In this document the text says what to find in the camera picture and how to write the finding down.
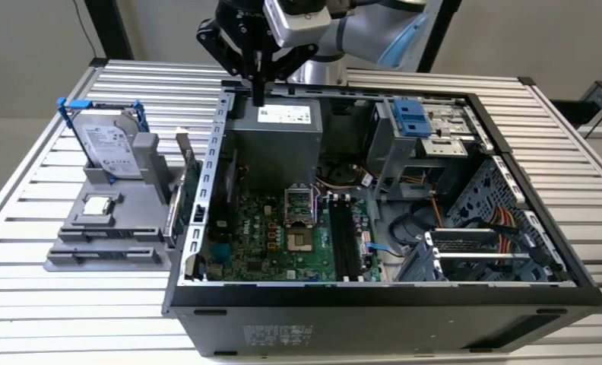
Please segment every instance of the open computer tower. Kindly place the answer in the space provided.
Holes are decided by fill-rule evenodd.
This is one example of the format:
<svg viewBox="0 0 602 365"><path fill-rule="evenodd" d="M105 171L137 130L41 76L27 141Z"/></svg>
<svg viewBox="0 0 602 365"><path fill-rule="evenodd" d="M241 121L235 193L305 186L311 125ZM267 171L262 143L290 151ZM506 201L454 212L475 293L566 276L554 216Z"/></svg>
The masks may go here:
<svg viewBox="0 0 602 365"><path fill-rule="evenodd" d="M203 356L511 351L602 309L474 94L225 82L173 256Z"/></svg>

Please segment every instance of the green circuit board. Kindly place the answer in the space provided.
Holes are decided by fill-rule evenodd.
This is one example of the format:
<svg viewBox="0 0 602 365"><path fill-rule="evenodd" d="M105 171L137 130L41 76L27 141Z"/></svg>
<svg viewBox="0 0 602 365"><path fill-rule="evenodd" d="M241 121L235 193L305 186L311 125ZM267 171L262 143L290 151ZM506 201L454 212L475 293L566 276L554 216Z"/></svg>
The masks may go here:
<svg viewBox="0 0 602 365"><path fill-rule="evenodd" d="M313 228L283 226L283 204L283 196L239 197L234 242L229 262L222 266L222 280L335 281L330 217L325 203L318 201ZM354 220L366 217L362 202L353 205L353 217ZM290 243L290 235L298 235L298 232L309 237L303 237L306 241L298 238L295 245ZM365 281L379 280L375 255L371 269L365 270L362 276Z"/></svg>

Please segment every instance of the blue tab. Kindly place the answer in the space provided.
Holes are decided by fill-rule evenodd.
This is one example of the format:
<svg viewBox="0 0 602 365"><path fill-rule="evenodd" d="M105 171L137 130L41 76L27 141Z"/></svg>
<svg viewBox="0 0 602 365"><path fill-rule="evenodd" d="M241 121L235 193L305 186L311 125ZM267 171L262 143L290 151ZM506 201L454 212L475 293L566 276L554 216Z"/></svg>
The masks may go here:
<svg viewBox="0 0 602 365"><path fill-rule="evenodd" d="M382 245L379 243L366 242L366 247L369 249L381 249L382 251L391 251L391 247Z"/></svg>
<svg viewBox="0 0 602 365"><path fill-rule="evenodd" d="M141 130L141 132L149 132L150 127L147 126L147 121L146 121L146 109L143 108L141 101L135 100L134 104L131 104L131 107L137 111L138 129Z"/></svg>
<svg viewBox="0 0 602 365"><path fill-rule="evenodd" d="M74 124L70 121L69 113L66 112L65 102L66 102L66 98L65 97L58 97L57 98L57 101L55 101L57 112L59 113L59 116L61 116L62 120L65 121L66 128L73 129L74 128Z"/></svg>
<svg viewBox="0 0 602 365"><path fill-rule="evenodd" d="M393 117L405 137L429 137L431 135L430 122L418 100L395 98L393 100Z"/></svg>
<svg viewBox="0 0 602 365"><path fill-rule="evenodd" d="M90 100L71 100L69 108L71 109L89 109L91 105Z"/></svg>

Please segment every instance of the white label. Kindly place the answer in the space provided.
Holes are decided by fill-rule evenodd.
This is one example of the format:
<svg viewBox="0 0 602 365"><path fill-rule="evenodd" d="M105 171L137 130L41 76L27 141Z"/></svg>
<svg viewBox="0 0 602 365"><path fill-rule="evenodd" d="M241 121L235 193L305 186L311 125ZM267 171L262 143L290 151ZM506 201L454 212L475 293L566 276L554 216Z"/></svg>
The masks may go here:
<svg viewBox="0 0 602 365"><path fill-rule="evenodd" d="M366 175L362 177L362 185L365 187L369 187L369 185L371 184L371 181L373 181L373 175L366 173Z"/></svg>
<svg viewBox="0 0 602 365"><path fill-rule="evenodd" d="M258 108L258 122L310 124L310 107L301 105L265 105Z"/></svg>
<svg viewBox="0 0 602 365"><path fill-rule="evenodd" d="M313 325L243 325L249 346L307 346Z"/></svg>
<svg viewBox="0 0 602 365"><path fill-rule="evenodd" d="M122 130L114 126L97 125L85 126L82 130L102 169L114 177L141 177L137 160Z"/></svg>

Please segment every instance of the slotted aluminum surface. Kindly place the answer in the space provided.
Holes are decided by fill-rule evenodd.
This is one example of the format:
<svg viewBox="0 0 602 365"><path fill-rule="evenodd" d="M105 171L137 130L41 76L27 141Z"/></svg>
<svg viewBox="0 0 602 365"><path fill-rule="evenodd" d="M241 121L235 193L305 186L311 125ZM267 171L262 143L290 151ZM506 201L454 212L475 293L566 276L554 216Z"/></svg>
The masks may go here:
<svg viewBox="0 0 602 365"><path fill-rule="evenodd" d="M90 68L71 93L106 103L146 105L159 152L181 163L173 131L191 133L203 158L219 81L214 66L111 61ZM534 87L514 78L350 71L355 87L475 93L602 287L602 166ZM209 362L179 323L162 319L165 272L49 273L41 268L83 181L82 152L58 118L0 194L0 363ZM250 359L271 362L273 359ZM465 357L285 357L282 363L602 363L602 313L511 354Z"/></svg>

